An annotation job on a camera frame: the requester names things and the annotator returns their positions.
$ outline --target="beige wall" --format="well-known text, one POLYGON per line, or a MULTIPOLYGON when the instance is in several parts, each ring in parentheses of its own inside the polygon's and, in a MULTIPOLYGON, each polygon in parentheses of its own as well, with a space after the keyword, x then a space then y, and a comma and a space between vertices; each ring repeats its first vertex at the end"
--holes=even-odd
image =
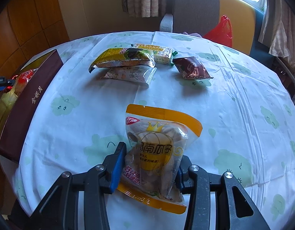
POLYGON ((117 31, 157 31, 161 18, 132 18, 121 0, 59 0, 70 40, 117 31))

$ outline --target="chair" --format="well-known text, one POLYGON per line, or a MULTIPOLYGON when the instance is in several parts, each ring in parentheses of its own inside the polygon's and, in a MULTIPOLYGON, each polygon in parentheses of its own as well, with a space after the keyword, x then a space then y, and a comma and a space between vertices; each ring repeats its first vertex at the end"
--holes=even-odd
POLYGON ((172 14, 166 14, 160 31, 205 35, 226 15, 232 26, 233 48, 270 68, 274 56, 258 42, 264 14, 241 0, 172 0, 172 14))

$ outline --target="maroon snack wrapper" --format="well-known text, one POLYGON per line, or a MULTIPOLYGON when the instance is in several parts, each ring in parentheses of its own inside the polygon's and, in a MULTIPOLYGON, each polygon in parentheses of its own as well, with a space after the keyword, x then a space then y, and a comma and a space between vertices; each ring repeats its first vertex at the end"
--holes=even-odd
POLYGON ((173 64, 184 79, 213 79, 202 62, 194 56, 173 59, 173 64))

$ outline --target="red snack package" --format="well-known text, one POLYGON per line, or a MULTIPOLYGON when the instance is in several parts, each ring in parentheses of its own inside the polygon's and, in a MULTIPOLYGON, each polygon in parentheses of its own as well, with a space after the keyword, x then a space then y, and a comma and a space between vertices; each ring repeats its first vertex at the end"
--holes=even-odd
POLYGON ((14 85, 14 93, 19 96, 21 94, 21 92, 23 91, 23 89, 25 88, 25 86, 27 85, 27 83, 29 82, 29 80, 31 79, 31 77, 34 75, 35 70, 28 70, 26 72, 21 73, 16 80, 16 83, 14 85))
POLYGON ((173 63, 184 79, 213 79, 201 61, 194 56, 176 58, 173 63))
POLYGON ((222 16, 219 24, 210 30, 203 38, 227 47, 233 46, 231 22, 227 16, 222 16))

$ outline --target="tablecloth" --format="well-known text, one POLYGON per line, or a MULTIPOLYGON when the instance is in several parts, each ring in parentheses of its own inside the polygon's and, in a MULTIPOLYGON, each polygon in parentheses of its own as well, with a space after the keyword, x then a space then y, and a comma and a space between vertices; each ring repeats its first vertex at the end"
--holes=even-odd
MULTIPOLYGON (((63 171, 86 172, 113 153, 119 141, 129 144, 125 111, 136 103, 198 119, 202 134, 184 153, 192 163, 210 173, 231 171, 272 230, 289 220, 295 210, 295 107, 273 71, 229 47, 165 32, 96 35, 55 48, 64 66, 36 109, 12 177, 28 215, 63 171), (171 47, 178 51, 177 57, 196 56, 214 79, 184 80, 175 67, 157 64, 146 88, 99 79, 103 70, 88 72, 104 50, 134 43, 171 47)), ((82 196, 79 229, 84 228, 82 196)), ((106 197, 106 205, 112 230, 180 230, 185 224, 186 213, 154 209, 119 191, 106 197)), ((211 229, 214 201, 212 207, 211 229)))

